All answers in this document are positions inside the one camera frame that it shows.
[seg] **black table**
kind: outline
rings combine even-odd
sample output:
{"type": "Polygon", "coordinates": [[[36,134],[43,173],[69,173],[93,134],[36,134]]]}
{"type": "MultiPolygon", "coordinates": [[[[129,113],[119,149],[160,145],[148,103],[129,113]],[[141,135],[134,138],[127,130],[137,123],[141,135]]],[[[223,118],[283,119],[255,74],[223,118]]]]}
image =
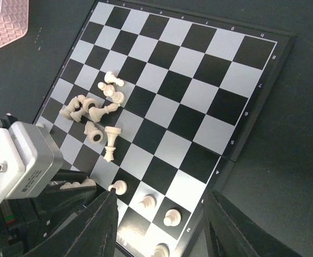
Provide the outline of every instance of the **black table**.
{"type": "MultiPolygon", "coordinates": [[[[0,116],[33,121],[93,2],[30,0],[28,34],[0,50],[0,116]]],[[[223,194],[266,232],[313,256],[313,0],[146,2],[298,35],[223,194]]]]}

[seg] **black square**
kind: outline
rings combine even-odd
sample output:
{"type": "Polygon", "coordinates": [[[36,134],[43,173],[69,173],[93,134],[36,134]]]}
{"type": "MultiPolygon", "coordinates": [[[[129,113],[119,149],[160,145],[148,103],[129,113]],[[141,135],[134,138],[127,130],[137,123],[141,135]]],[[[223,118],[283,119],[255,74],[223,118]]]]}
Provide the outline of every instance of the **black square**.
{"type": "Polygon", "coordinates": [[[125,109],[144,118],[155,98],[155,95],[156,94],[151,91],[135,86],[128,102],[125,105],[125,109]]]}
{"type": "Polygon", "coordinates": [[[80,171],[86,172],[88,176],[90,176],[99,156],[99,153],[96,153],[86,145],[82,145],[73,166],[80,171]]]}
{"type": "Polygon", "coordinates": [[[59,115],[59,111],[62,109],[63,104],[50,98],[47,105],[44,107],[42,117],[46,118],[50,122],[54,123],[59,115]]]}
{"type": "Polygon", "coordinates": [[[118,195],[117,197],[122,202],[129,205],[131,199],[133,198],[133,196],[136,192],[137,187],[140,184],[140,181],[137,178],[135,178],[133,175],[131,175],[130,173],[123,170],[122,168],[119,168],[119,170],[117,171],[117,174],[114,177],[112,183],[114,184],[118,180],[123,180],[128,185],[128,189],[124,194],[118,195]]]}
{"type": "Polygon", "coordinates": [[[168,130],[192,141],[204,117],[205,114],[181,104],[175,112],[168,130]]]}
{"type": "Polygon", "coordinates": [[[109,50],[102,47],[93,46],[85,64],[100,70],[108,54],[109,50]]]}
{"type": "Polygon", "coordinates": [[[68,94],[68,97],[66,99],[65,105],[68,105],[69,102],[78,95],[84,95],[86,96],[88,91],[86,89],[83,89],[82,87],[79,87],[77,85],[73,85],[70,93],[68,94]]]}
{"type": "MultiPolygon", "coordinates": [[[[111,104],[111,102],[108,100],[105,100],[102,108],[104,108],[105,106],[108,106],[109,104],[111,104]]],[[[117,111],[113,111],[109,114],[104,114],[99,124],[101,124],[103,127],[106,127],[106,126],[114,127],[122,111],[123,111],[123,108],[118,107],[117,111]]]]}
{"type": "Polygon", "coordinates": [[[120,70],[118,77],[132,84],[136,84],[146,63],[128,56],[120,70]]]}
{"type": "Polygon", "coordinates": [[[160,144],[166,129],[154,122],[144,119],[133,143],[154,154],[160,144]]]}
{"type": "Polygon", "coordinates": [[[231,62],[215,56],[204,55],[194,78],[219,87],[231,62]]]}
{"type": "Polygon", "coordinates": [[[235,125],[247,100],[244,96],[220,88],[208,110],[208,115],[235,125]]]}
{"type": "Polygon", "coordinates": [[[129,13],[130,13],[129,9],[124,9],[115,6],[105,25],[121,29],[129,13]]]}
{"type": "Polygon", "coordinates": [[[81,36],[81,40],[94,44],[103,29],[103,25],[89,22],[81,36]]]}
{"type": "Polygon", "coordinates": [[[191,80],[184,75],[168,71],[157,93],[180,103],[191,80]]]}
{"type": "Polygon", "coordinates": [[[218,159],[219,155],[192,143],[182,161],[180,170],[206,184],[218,159]]]}
{"type": "MultiPolygon", "coordinates": [[[[131,143],[124,138],[118,136],[114,141],[114,146],[116,150],[113,153],[114,160],[112,161],[115,165],[120,166],[122,161],[129,150],[131,143]]],[[[102,151],[103,156],[105,156],[106,150],[105,148],[102,151]]]]}
{"type": "Polygon", "coordinates": [[[215,28],[192,24],[182,43],[182,47],[187,47],[199,52],[206,52],[216,31],[215,28]]]}
{"type": "Polygon", "coordinates": [[[62,129],[60,129],[59,127],[53,125],[53,127],[50,130],[50,135],[51,137],[54,139],[56,145],[61,148],[67,133],[65,131],[63,131],[62,129]]]}
{"type": "Polygon", "coordinates": [[[168,20],[169,18],[150,14],[140,35],[151,37],[153,39],[159,39],[168,23],[168,20]]]}
{"type": "Polygon", "coordinates": [[[274,44],[274,42],[245,36],[233,61],[262,70],[272,53],[274,44]]]}
{"type": "Polygon", "coordinates": [[[190,216],[190,212],[188,210],[186,210],[184,207],[178,205],[177,203],[165,197],[152,222],[155,225],[157,225],[160,229],[168,233],[170,236],[178,240],[182,230],[184,229],[187,223],[189,216],[190,216]],[[181,221],[180,221],[180,224],[177,226],[166,226],[163,223],[163,219],[165,218],[167,211],[169,211],[170,209],[176,209],[181,214],[181,221]]]}
{"type": "Polygon", "coordinates": [[[89,121],[88,118],[82,116],[81,122],[73,122],[68,133],[83,143],[86,138],[86,135],[83,132],[85,131],[85,125],[86,125],[86,122],[88,121],[89,121]]]}
{"type": "Polygon", "coordinates": [[[66,162],[66,161],[64,160],[64,163],[62,164],[61,169],[70,170],[71,167],[72,167],[72,165],[71,165],[69,162],[66,162]]]}
{"type": "Polygon", "coordinates": [[[179,51],[179,48],[179,46],[175,46],[174,44],[158,41],[148,60],[148,63],[169,69],[179,51]]]}
{"type": "Polygon", "coordinates": [[[154,156],[142,181],[160,193],[166,194],[177,172],[177,168],[154,156]]]}
{"type": "Polygon", "coordinates": [[[104,92],[98,88],[99,82],[104,82],[105,73],[102,71],[99,71],[96,79],[94,80],[90,92],[96,96],[99,96],[102,99],[106,99],[106,96],[104,95],[104,92]]]}
{"type": "Polygon", "coordinates": [[[75,60],[69,59],[61,78],[74,84],[74,82],[77,80],[77,77],[82,69],[83,64],[78,63],[75,60]]]}
{"type": "Polygon", "coordinates": [[[132,208],[128,207],[121,222],[119,223],[117,233],[124,235],[124,231],[135,231],[135,234],[133,235],[134,240],[140,239],[142,241],[149,226],[150,222],[147,219],[135,212],[132,208]]]}
{"type": "Polygon", "coordinates": [[[120,31],[111,50],[120,52],[121,54],[124,54],[124,55],[128,55],[136,39],[137,39],[136,34],[126,32],[126,31],[120,31]]]}

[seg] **textured pink surface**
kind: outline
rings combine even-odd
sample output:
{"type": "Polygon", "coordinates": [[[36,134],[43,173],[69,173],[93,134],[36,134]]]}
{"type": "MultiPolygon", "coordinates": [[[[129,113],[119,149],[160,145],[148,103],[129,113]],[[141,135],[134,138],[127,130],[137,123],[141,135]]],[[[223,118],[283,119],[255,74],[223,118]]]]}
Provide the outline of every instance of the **textured pink surface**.
{"type": "Polygon", "coordinates": [[[21,37],[28,31],[29,0],[1,0],[0,47],[21,37]]]}

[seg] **table surface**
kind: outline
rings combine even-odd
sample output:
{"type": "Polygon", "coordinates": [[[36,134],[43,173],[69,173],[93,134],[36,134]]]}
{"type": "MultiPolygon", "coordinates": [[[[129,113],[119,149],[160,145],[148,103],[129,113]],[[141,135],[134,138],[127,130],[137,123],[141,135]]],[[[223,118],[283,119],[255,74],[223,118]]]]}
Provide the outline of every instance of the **table surface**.
{"type": "MultiPolygon", "coordinates": [[[[94,2],[46,1],[30,1],[28,34],[0,49],[0,116],[34,120],[94,2]]],[[[298,36],[223,194],[266,232],[313,256],[313,0],[145,2],[298,36]]]]}

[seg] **chessboard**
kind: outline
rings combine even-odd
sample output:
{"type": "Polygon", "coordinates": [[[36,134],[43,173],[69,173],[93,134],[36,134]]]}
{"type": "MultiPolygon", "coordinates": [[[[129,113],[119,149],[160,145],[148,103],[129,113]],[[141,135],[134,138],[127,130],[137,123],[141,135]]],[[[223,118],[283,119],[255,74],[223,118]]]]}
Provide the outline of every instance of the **chessboard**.
{"type": "Polygon", "coordinates": [[[35,122],[61,149],[63,169],[87,172],[103,190],[127,183],[117,202],[117,243],[127,255],[149,257],[158,244],[171,257],[190,250],[204,191],[224,183],[293,41],[159,6],[95,4],[35,122]],[[97,86],[109,71],[125,81],[116,86],[124,102],[96,124],[122,129],[112,162],[103,158],[107,138],[93,144],[84,134],[89,115],[77,123],[59,114],[78,95],[111,104],[97,86]],[[150,194],[156,207],[141,211],[150,194]],[[180,211],[179,225],[164,225],[169,209],[180,211]]]}

